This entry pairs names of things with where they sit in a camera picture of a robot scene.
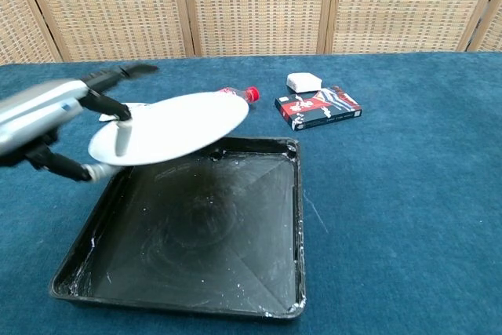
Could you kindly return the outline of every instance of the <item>blue fabric surface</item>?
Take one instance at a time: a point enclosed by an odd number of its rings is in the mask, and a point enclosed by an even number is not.
[[[255,85],[261,99],[232,135],[300,141],[304,313],[278,324],[51,298],[49,280],[106,182],[75,183],[23,163],[0,169],[0,333],[502,333],[502,53],[153,63],[159,73],[109,95],[153,102]],[[0,98],[115,64],[0,67]],[[362,117],[293,132],[274,99],[294,71],[346,89]],[[92,162],[86,148],[101,126],[86,111],[53,150]]]

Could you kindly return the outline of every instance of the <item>clear plastic bottle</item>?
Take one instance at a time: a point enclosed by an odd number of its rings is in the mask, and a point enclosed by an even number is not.
[[[231,88],[230,86],[220,89],[220,92],[234,94],[246,100],[248,104],[253,102],[257,102],[260,98],[260,92],[258,92],[258,88],[255,86],[250,86],[244,90]]]

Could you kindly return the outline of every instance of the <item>woven room divider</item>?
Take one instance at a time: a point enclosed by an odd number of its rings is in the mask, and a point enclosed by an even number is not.
[[[0,0],[0,59],[51,61],[56,46],[67,61],[500,49],[500,0],[488,1]]]
[[[65,60],[193,56],[184,0],[38,0]]]
[[[327,53],[464,50],[488,0],[332,0]]]
[[[34,0],[0,0],[0,64],[60,59]]]
[[[468,50],[502,50],[502,0],[491,0]]]
[[[323,51],[329,0],[187,0],[197,55]]]

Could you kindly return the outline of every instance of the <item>white paper plate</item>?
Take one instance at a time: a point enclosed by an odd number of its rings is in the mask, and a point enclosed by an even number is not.
[[[248,115],[239,96],[222,92],[193,93],[139,107],[132,112],[132,132],[123,155],[115,153],[117,122],[100,129],[89,154],[116,166],[152,164],[197,151],[227,135]]]

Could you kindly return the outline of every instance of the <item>small white box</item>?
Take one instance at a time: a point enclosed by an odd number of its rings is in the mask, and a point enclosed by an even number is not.
[[[286,85],[296,93],[321,90],[322,80],[310,72],[295,72],[288,75]]]

